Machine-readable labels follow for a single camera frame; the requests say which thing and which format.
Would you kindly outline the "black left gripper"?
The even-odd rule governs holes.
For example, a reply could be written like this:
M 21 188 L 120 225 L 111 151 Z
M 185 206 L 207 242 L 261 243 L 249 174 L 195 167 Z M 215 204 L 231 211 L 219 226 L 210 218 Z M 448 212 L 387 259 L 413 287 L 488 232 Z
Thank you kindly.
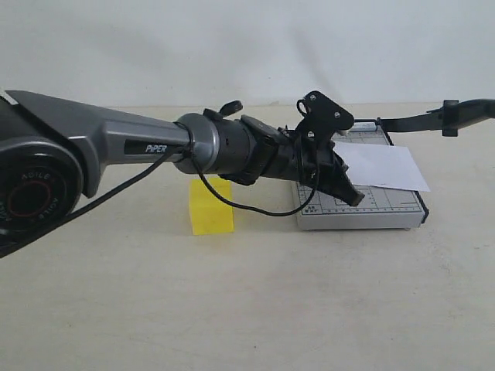
M 266 168 L 267 178 L 311 182 L 319 168 L 319 192 L 348 206 L 359 205 L 364 194 L 347 176 L 348 166 L 335 152 L 336 142 L 333 139 L 315 149 L 313 138 L 290 129 L 281 129 L 281 133 L 283 141 Z

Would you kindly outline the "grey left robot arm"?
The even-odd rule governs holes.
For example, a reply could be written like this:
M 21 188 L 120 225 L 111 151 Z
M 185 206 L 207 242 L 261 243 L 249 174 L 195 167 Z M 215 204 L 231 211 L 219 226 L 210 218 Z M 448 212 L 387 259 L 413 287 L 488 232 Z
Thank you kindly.
M 347 176 L 333 136 L 353 116 L 320 92 L 300 99 L 302 120 L 274 128 L 231 101 L 164 121 L 25 90 L 1 96 L 1 254 L 8 256 L 122 191 L 99 195 L 110 165 L 171 162 L 186 174 L 209 174 L 250 186 L 260 178 L 298 182 L 349 206 L 363 194 Z

